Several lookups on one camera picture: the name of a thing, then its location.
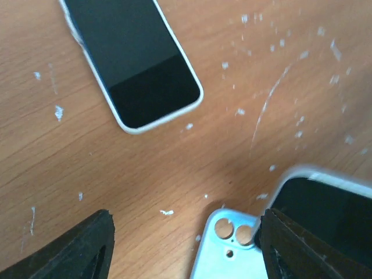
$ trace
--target phone case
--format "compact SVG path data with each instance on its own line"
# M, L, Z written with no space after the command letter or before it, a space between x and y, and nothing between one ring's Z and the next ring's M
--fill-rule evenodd
M234 231L241 226L253 227L257 217L232 209L217 209L208 218L191 273L191 279L259 278L267 279L262 252L254 244L242 246L235 233L221 239L214 227L218 220L228 219Z
M195 79L195 82L197 83L198 87L199 87L199 90L200 90L200 95L199 95L199 98L194 102L194 103L191 103L190 105L180 109L180 110L177 110L169 115L166 115L166 116L163 116L161 117L160 119L157 119L156 121L154 122L151 122L149 124L146 124L140 128L130 128L128 126L126 126L122 120L120 119L119 117L119 114L118 112L116 111L116 108L110 98L110 95L109 93L107 92L106 90L106 87L105 85L103 84L103 81L101 79L101 77L99 76L99 73L92 61L92 58L90 57L87 49L85 48L85 45L84 45L84 42L83 42L83 39L80 37L80 34L78 33L77 29L75 28L72 20L71 20L71 17L70 17L70 12L69 12L69 9L65 3L64 0L59 0L59 3L62 7L62 10L63 10L63 13L65 14L65 19L66 19L66 22L67 22L67 25L68 27L70 28L71 30L71 34L72 36L74 37L74 39L77 41L77 43L81 46L82 50L83 50L83 54L86 58L86 60L88 61L88 64L91 68L91 70L93 71L93 74L95 76L95 78L97 79L97 82L99 84L99 87L101 88L102 92L103 92L103 95L105 96L105 99L107 101L107 103L109 104L110 108L111 108L111 111L112 113L114 114L114 117L117 121L117 123L119 124L119 126L127 133L129 134L140 134L140 133L143 133L145 131L148 131L148 130L151 130L161 124L164 124L164 123L167 123L169 122L170 120L173 120L174 118L178 117L178 116L181 116L187 112L190 112L192 111L193 109L195 109L203 100L203 97L204 97L204 91L203 91L203 87L202 87L202 84L200 83L198 77L196 76L196 73L194 71L194 69L192 68L191 66L191 63L190 61L188 60L184 50L182 49L182 46L181 44L179 43L178 39L176 38L176 36L174 35L173 33L173 30L170 28L166 18L165 18L165 15L163 14L162 12L162 9L160 8L159 4L157 3L156 0L153 0L159 14L161 15L162 19L163 19L163 22L165 24L165 26L167 27L168 29L168 32L169 34L172 36L172 39L173 41L176 43L178 49L180 50L184 60L186 61L186 64L192 74L192 76L194 77Z
M282 175L274 195L270 198L267 206L264 208L261 215L264 215L265 210L272 206L283 185L292 178L307 178L309 180L319 181L332 187L337 187L354 194L372 199L372 185L366 181L357 180L344 174L336 173L331 170L321 169L312 165L299 165L289 169ZM261 219L257 218L256 223L252 229L252 239L255 237L260 224Z

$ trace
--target small hole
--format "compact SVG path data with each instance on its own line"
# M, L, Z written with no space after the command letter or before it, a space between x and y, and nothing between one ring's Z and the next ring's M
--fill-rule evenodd
M228 239L234 233L234 226L226 218L223 218L216 222L214 230L219 238Z
M227 257L230 257L231 258L231 257L233 257L233 255L234 255L234 252L232 250L227 250L226 251L226 256Z
M236 238L240 245L247 246L252 239L252 229L249 226L240 226L236 232Z

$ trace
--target phone bezel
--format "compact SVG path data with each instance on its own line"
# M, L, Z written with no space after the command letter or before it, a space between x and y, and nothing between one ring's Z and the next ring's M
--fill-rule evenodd
M166 20L165 15L164 15L161 7L159 6L158 2L156 0L152 0L152 1L155 4L155 6L156 6L156 8L157 8L157 10L158 10L158 12L159 12L162 20L163 20L163 23L167 27L169 34L171 35L173 41L177 45L178 50L182 54L182 57L185 60L187 66L188 66L188 68L189 68L189 70L190 70L190 72L191 72L191 74L192 74L192 76L193 76L193 78L194 78L194 80L195 80L198 88L199 88L199 98L195 102L190 103L189 105L187 105L187 106L185 106L185 107L183 107L183 108L181 108L181 109L179 109L179 110L177 110L175 112L172 112L172 113L170 113L168 115L165 115L165 116L163 116L163 117L161 117L161 118L159 118L159 119L157 119L157 120L155 120L155 121L153 121L151 123L148 123L148 124L146 124L146 125L144 125L142 127L131 128L131 127L126 126L122 122L122 120L121 120L121 118L119 116L119 113L117 112L116 107L115 107L115 105L114 105L114 103L113 103L113 101L112 101L112 99L110 97L110 94L108 93L108 91L107 91L107 89L106 89L106 87L105 87L105 85L104 85L104 83L103 83L103 81L102 81L102 79L101 79L101 77L100 77L100 75L99 75L99 73L98 73L98 71L97 71L94 63L93 63L93 61L92 61L92 58L90 57L88 51L85 49L84 44L83 44L83 41L80 38L80 35L78 34L78 32L77 32L74 24L72 23L72 20L71 20L71 17L70 17L70 12L69 12L69 9L68 9L68 7L67 7L67 5L65 3L65 0L59 0L59 3L61 5L61 7L62 7L62 10L65 13L65 18L66 18L66 21L67 21L67 25L70 27L71 33L72 33L73 37L75 38L75 40L81 46L81 48L83 50L83 54L84 54L86 60L88 61L88 64L89 64L89 66L90 66L90 68L91 68L91 70L92 70L92 72L93 72L93 74L94 74L94 76L95 76L98 84L99 84L99 87L101 88L101 91L103 92L103 95L105 96L105 99L106 99L107 103L110 106L110 109L111 109L112 113L114 114L114 117L115 117L117 123L119 124L119 126L125 132L127 132L129 134L141 134L141 133L146 132L148 130L151 130L151 129L153 129L153 128L161 125L161 124L167 123L167 122L175 119L176 117L179 117L179 116L181 116L181 115L183 115L185 113L188 113L188 112L194 110L197 106L199 106L199 104L202 102L202 100L204 98L204 90L203 90L202 84L199 81L199 78L196 75L194 69L192 68L192 65L191 65L190 61L188 60L188 58L187 58L184 50L182 49L181 44L179 43L176 35L174 35L173 30L171 29L171 27L169 26L168 21Z
M290 168L281 176L278 187L262 211L261 216L264 215L266 209L271 208L285 183L293 178L306 178L309 180L318 181L331 187L343 189L348 192L372 199L372 184L368 183L367 181L358 180L335 171L321 169L312 165L299 165ZM257 218L257 221L252 228L252 242L256 237L260 224L261 219Z

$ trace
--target wooden surface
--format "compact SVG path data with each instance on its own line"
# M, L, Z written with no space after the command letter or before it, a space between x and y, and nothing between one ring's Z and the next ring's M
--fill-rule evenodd
M0 0L0 270L105 208L116 226L110 278L186 278L207 216L224 203L259 214L256 197L290 166L372 178L370 1L159 3L205 98L133 136L116 124L58 2Z

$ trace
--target black phone screen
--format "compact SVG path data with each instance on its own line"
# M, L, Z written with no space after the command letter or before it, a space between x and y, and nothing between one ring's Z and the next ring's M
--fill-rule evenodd
M288 180L272 208L372 269L372 200L307 178ZM254 242L260 247L260 230Z
M127 127L142 127L198 100L200 89L153 0L65 3Z

